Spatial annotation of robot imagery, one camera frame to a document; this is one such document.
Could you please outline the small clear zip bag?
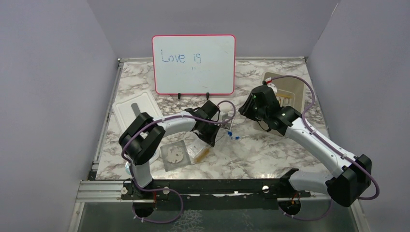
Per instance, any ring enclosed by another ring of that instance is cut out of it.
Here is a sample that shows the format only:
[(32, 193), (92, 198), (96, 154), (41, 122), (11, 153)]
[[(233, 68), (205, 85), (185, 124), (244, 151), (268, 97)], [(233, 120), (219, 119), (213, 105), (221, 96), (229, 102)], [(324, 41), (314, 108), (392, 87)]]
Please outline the small clear zip bag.
[(190, 158), (195, 158), (198, 155), (200, 155), (206, 148), (208, 148), (209, 145), (205, 143), (204, 141), (197, 139), (194, 142), (192, 142), (190, 145), (187, 146), (187, 151), (190, 156)]

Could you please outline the bag of filter paper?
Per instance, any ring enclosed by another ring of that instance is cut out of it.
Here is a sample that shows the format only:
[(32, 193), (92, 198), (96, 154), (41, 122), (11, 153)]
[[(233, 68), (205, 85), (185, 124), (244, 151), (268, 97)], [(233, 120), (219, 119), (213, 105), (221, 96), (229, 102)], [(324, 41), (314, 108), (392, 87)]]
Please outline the bag of filter paper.
[(160, 147), (161, 157), (166, 172), (191, 165), (191, 160), (183, 140)]

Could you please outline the yellow rubber tubing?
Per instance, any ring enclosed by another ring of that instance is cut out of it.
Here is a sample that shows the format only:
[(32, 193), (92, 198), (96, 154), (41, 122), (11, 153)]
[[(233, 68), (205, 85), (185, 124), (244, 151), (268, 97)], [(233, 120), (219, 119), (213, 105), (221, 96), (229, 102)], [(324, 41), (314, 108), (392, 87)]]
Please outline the yellow rubber tubing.
[(277, 92), (277, 94), (276, 94), (277, 96), (279, 96), (280, 98), (284, 98), (284, 99), (292, 99), (292, 98), (294, 98), (294, 94), (293, 93), (291, 93), (291, 92), (286, 92), (286, 91), (283, 91), (283, 92)]

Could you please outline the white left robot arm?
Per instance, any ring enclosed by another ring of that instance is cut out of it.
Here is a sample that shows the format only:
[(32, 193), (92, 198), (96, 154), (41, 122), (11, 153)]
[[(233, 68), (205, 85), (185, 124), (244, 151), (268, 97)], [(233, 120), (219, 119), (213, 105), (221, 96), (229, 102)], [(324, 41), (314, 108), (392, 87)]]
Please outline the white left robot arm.
[(153, 118), (148, 113), (140, 113), (120, 136), (118, 143), (121, 156), (130, 165), (130, 173), (135, 182), (133, 191), (139, 198), (147, 198), (152, 192), (153, 180), (149, 160), (154, 156), (162, 139), (180, 132), (194, 132), (210, 146), (215, 145), (221, 122), (212, 118), (219, 108), (207, 101), (203, 106), (188, 108), (179, 114)]

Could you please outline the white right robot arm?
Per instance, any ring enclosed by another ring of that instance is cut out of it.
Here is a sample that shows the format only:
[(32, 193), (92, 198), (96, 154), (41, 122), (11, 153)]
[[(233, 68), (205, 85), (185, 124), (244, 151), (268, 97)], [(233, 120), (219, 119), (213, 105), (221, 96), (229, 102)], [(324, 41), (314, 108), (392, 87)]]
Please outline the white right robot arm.
[(328, 175), (295, 171), (279, 183), (282, 195), (290, 197), (297, 191), (312, 191), (327, 194), (337, 204), (349, 207), (370, 186), (369, 157), (358, 157), (337, 146), (293, 107), (280, 106), (273, 89), (267, 85), (255, 87), (239, 113), (250, 120), (262, 121), (270, 130), (294, 140), (329, 171)]

